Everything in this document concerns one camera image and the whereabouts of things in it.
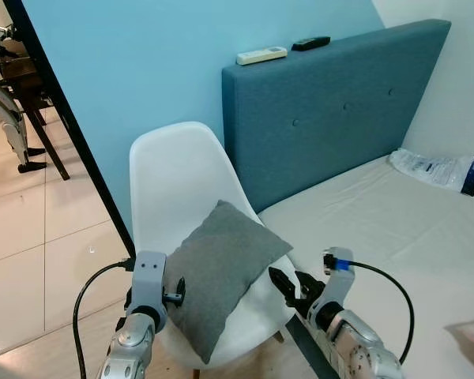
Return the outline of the white plastic shell chair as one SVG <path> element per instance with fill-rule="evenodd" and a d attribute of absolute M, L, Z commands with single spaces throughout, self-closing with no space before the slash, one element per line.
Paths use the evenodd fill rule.
<path fill-rule="evenodd" d="M 167 260 L 219 200 L 231 203 L 263 225 L 223 145 L 204 123 L 180 122 L 144 133 L 132 145 L 130 167 L 132 235 L 137 253 L 155 250 L 165 253 Z M 165 306 L 166 322 L 157 338 L 172 358 L 194 370 L 222 367 L 250 353 L 288 322 L 241 356 L 218 366 L 204 366 L 172 324 L 172 307 Z"/>

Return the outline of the grey square cushion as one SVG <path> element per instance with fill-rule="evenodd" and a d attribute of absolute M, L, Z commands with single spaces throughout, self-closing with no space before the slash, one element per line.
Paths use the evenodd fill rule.
<path fill-rule="evenodd" d="M 171 322 L 205 367 L 218 366 L 278 332 L 292 317 L 267 279 L 269 267 L 287 267 L 292 250 L 236 206 L 219 200 L 166 260 L 164 280 L 179 288 Z"/>

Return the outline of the cream bed mattress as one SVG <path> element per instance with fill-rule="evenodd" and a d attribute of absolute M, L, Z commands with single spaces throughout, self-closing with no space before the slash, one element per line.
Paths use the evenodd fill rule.
<path fill-rule="evenodd" d="M 395 354 L 406 379 L 474 379 L 474 344 L 455 326 L 474 321 L 474 197 L 375 159 L 277 202 L 260 220 L 299 271 L 324 278 L 324 250 L 352 251 L 345 305 Z"/>

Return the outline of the blue upholstered headboard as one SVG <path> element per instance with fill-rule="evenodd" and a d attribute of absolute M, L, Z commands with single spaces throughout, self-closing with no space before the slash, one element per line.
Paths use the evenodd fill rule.
<path fill-rule="evenodd" d="M 450 29 L 427 19 L 223 69 L 224 148 L 252 209 L 399 148 Z"/>

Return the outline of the clear plastic bag blue label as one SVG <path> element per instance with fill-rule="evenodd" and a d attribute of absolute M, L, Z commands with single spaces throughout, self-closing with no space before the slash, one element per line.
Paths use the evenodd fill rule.
<path fill-rule="evenodd" d="M 474 197 L 474 156 L 421 156 L 399 148 L 389 154 L 388 160 L 400 173 Z"/>

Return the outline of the white remote control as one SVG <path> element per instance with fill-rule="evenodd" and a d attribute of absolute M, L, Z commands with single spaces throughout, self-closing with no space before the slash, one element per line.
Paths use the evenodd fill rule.
<path fill-rule="evenodd" d="M 285 47 L 267 47 L 257 51 L 248 51 L 247 53 L 237 54 L 236 64 L 247 66 L 258 64 L 259 62 L 268 62 L 285 58 L 288 56 L 288 50 Z"/>

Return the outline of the black remote control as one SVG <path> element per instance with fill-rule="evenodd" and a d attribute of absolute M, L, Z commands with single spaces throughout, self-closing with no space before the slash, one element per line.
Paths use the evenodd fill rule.
<path fill-rule="evenodd" d="M 331 43 L 330 36 L 316 36 L 316 37 L 306 37 L 306 39 L 300 39 L 295 41 L 292 46 L 292 51 L 309 51 L 313 48 L 326 47 Z"/>

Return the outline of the dark wooden furniture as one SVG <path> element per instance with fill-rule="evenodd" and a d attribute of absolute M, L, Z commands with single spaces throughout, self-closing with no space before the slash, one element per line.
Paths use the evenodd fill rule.
<path fill-rule="evenodd" d="M 12 94 L 13 100 L 20 106 L 21 115 L 27 131 L 27 146 L 45 148 L 46 156 L 54 164 L 61 179 L 70 180 L 62 159 L 58 156 L 44 126 L 47 124 L 41 115 L 43 108 L 50 106 L 45 98 L 44 83 L 34 66 L 34 61 L 25 51 L 24 44 L 13 36 L 3 41 L 7 50 L 18 53 L 20 58 L 0 58 L 0 84 Z"/>

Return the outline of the black wall edge trim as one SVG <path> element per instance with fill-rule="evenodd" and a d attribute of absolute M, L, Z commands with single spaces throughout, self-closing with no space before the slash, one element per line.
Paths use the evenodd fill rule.
<path fill-rule="evenodd" d="M 81 127 L 71 109 L 70 102 L 65 97 L 56 72 L 53 66 L 51 66 L 48 54 L 45 53 L 35 26 L 32 24 L 30 15 L 28 15 L 28 11 L 25 9 L 24 0 L 2 0 L 2 2 L 5 4 L 6 10 L 9 11 L 14 26 L 23 33 L 21 41 L 24 43 L 25 50 L 28 51 L 32 60 L 34 60 L 34 66 L 42 78 L 44 89 L 59 113 L 60 119 L 65 126 L 68 136 L 71 138 L 72 144 L 76 148 L 76 152 L 78 152 L 79 158 L 81 158 L 83 166 L 88 170 L 90 180 L 95 185 L 96 192 L 100 195 L 103 205 L 106 206 L 108 216 L 111 217 L 111 221 L 115 225 L 115 230 L 125 246 L 129 259 L 135 259 L 136 250 L 134 242 L 129 231 L 126 230 L 124 218 L 121 216 L 119 207 L 115 205 L 110 189 L 108 189 L 107 183 L 103 180 L 103 175 L 100 173 L 99 165 L 97 165 L 92 152 L 90 152 L 88 142 L 85 140 L 85 136 L 83 136 Z"/>

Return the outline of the silver metal frame device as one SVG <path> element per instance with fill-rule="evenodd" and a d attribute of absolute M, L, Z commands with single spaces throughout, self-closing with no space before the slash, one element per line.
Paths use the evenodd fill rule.
<path fill-rule="evenodd" d="M 12 25 L 0 28 L 0 58 L 20 58 L 18 53 L 7 50 L 3 41 L 12 39 Z M 30 148 L 27 146 L 27 131 L 23 112 L 13 100 L 12 94 L 0 84 L 0 126 L 5 130 L 7 142 L 19 159 L 19 173 L 35 172 L 48 166 L 45 162 L 32 162 L 31 156 L 46 154 L 45 148 Z"/>

